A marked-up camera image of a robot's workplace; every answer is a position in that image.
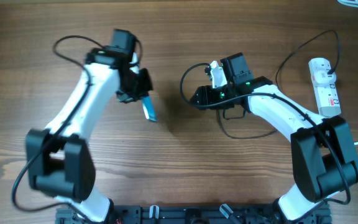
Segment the cyan screen smartphone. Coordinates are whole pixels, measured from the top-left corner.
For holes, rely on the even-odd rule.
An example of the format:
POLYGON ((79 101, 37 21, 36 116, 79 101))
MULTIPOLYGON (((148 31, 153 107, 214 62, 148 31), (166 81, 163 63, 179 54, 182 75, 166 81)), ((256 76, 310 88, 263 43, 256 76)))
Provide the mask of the cyan screen smartphone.
POLYGON ((145 114, 145 118, 151 122, 157 122, 154 107, 150 96, 143 97, 142 107, 145 114))

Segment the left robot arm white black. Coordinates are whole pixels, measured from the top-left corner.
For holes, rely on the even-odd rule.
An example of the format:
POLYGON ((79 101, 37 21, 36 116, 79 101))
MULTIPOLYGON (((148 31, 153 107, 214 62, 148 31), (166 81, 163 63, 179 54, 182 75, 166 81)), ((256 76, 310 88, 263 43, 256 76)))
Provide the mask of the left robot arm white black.
POLYGON ((140 67, 140 40, 115 29, 109 45, 97 44, 80 64, 81 77, 65 106, 43 130, 25 137, 27 162, 20 172, 31 189, 56 199, 58 223, 122 223, 110 198, 96 187, 89 150, 91 133, 108 101, 141 101, 145 117, 156 121, 149 72, 140 67))

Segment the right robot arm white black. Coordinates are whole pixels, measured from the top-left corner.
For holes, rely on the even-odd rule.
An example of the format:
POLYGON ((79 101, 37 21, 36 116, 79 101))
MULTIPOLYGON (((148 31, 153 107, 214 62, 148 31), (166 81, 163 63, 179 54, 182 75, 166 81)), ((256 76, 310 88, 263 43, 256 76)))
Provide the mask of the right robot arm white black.
POLYGON ((328 203, 349 204, 350 187, 358 183, 358 153, 346 120, 311 112, 268 78, 254 77, 242 53, 202 66, 211 84, 198 87, 189 105, 215 111, 240 105, 291 144, 295 183, 287 193, 272 205, 246 208, 241 217, 226 204, 219 211, 233 223, 330 223, 328 203))

